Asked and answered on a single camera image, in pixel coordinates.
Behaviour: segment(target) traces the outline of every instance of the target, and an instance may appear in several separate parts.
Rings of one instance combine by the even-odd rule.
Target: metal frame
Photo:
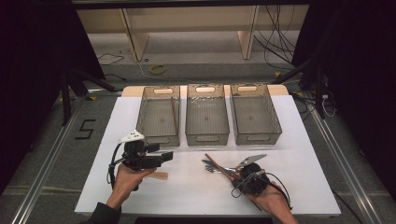
[[[307,93],[306,95],[307,97],[312,97],[310,93]],[[309,107],[310,110],[315,110],[312,105],[309,105]],[[361,184],[358,177],[355,175],[351,166],[349,165],[347,158],[344,156],[343,150],[340,148],[334,136],[332,135],[332,131],[327,125],[326,120],[322,119],[316,110],[312,112],[312,116],[315,120],[315,123],[318,125],[318,128],[324,140],[326,141],[330,152],[332,153],[332,157],[337,163],[337,166],[341,174],[343,175],[367,223],[384,223],[380,215],[374,208],[373,202],[371,201],[369,195],[366,193],[363,185]]]
[[[59,132],[52,148],[49,151],[49,155],[45,159],[43,165],[41,166],[40,171],[38,172],[35,181],[32,186],[29,188],[29,191],[26,193],[20,207],[15,213],[15,217],[12,219],[12,224],[14,223],[26,223],[28,217],[30,216],[35,202],[40,196],[40,192],[47,181],[47,178],[50,175],[50,171],[52,170],[53,165],[55,164],[59,153],[64,146],[64,142],[67,139],[67,135],[69,135],[71,128],[76,120],[79,110],[84,104],[85,97],[78,97],[75,105],[73,106],[72,114],[69,121],[64,125]]]
[[[36,0],[38,6],[73,7],[75,9],[109,9],[140,7],[226,7],[264,5],[307,5],[330,4],[331,0],[72,0],[71,2],[51,2]]]

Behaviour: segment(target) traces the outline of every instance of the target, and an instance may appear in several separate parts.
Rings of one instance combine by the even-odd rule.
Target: metal fork
[[[235,169],[233,168],[226,168],[226,167],[221,167],[222,169],[224,169],[224,171],[227,172],[235,172]],[[210,166],[210,165],[206,165],[205,169],[210,172],[210,173],[214,173],[214,174],[219,174],[221,173],[221,170],[219,170],[216,167]]]

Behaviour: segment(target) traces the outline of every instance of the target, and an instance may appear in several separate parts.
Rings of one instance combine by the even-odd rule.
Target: silverware
[[[202,160],[202,161],[204,163],[206,163],[205,169],[208,172],[215,173],[215,174],[221,173],[221,171],[218,168],[216,168],[216,166],[215,166],[215,164],[213,164],[213,162],[208,161],[208,160]],[[221,169],[223,169],[224,172],[227,174],[229,174],[231,172],[235,172],[234,168],[221,167]]]

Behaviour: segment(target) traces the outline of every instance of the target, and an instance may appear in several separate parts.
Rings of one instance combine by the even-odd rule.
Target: hand
[[[274,187],[268,185],[261,194],[247,194],[247,197],[261,209],[277,217],[282,223],[298,223],[289,210],[286,199]]]
[[[119,210],[122,203],[129,198],[132,190],[142,183],[143,177],[154,173],[156,170],[157,168],[133,171],[124,164],[120,164],[113,192],[106,204],[115,210]]]

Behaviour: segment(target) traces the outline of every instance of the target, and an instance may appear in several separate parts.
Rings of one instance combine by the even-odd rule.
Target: black tripod
[[[46,53],[51,58],[48,63],[59,66],[59,73],[54,75],[60,77],[60,82],[53,85],[59,85],[62,90],[65,125],[71,117],[69,86],[76,96],[84,97],[88,90],[83,80],[89,80],[107,91],[122,89],[99,79],[105,76],[79,16],[70,2],[63,0],[63,3],[68,5],[59,7],[43,4],[46,1],[51,2],[18,0],[17,6],[25,13],[25,23],[32,28],[35,38],[46,46]]]

